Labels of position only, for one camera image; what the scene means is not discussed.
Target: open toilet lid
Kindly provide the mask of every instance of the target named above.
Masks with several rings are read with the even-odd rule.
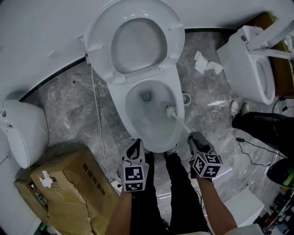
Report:
[[[89,60],[112,84],[163,72],[180,58],[185,31],[180,17],[161,0],[115,0],[84,34]]]

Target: person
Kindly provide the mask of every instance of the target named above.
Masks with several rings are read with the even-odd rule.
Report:
[[[244,103],[239,112],[236,101],[230,104],[230,121],[233,128],[242,130],[259,139],[287,158],[293,157],[294,117],[277,113],[249,112]]]
[[[209,228],[196,190],[176,151],[164,154],[171,180],[171,220],[166,228],[157,206],[154,156],[145,155],[149,171],[144,191],[122,192],[108,224],[106,235],[208,235]],[[262,235],[258,225],[237,228],[209,179],[197,177],[209,223],[216,235]]]

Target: toilet brush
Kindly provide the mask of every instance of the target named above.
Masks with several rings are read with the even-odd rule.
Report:
[[[164,112],[168,118],[174,117],[179,123],[182,124],[183,128],[190,134],[192,131],[186,126],[186,124],[177,116],[175,112],[175,106],[168,105],[164,108]]]

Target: toilet brush head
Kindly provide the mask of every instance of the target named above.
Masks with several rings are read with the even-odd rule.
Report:
[[[167,107],[165,107],[164,112],[166,113],[166,116],[168,118],[171,118],[173,113],[175,113],[175,106],[168,105]]]

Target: toilet brush handle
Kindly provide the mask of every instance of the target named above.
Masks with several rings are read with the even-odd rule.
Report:
[[[192,131],[186,126],[186,124],[176,115],[176,113],[174,112],[173,114],[172,114],[172,116],[176,119],[176,120],[178,120],[178,122],[179,123],[181,123],[182,124],[182,126],[183,126],[183,128],[188,132],[188,134],[190,134]]]

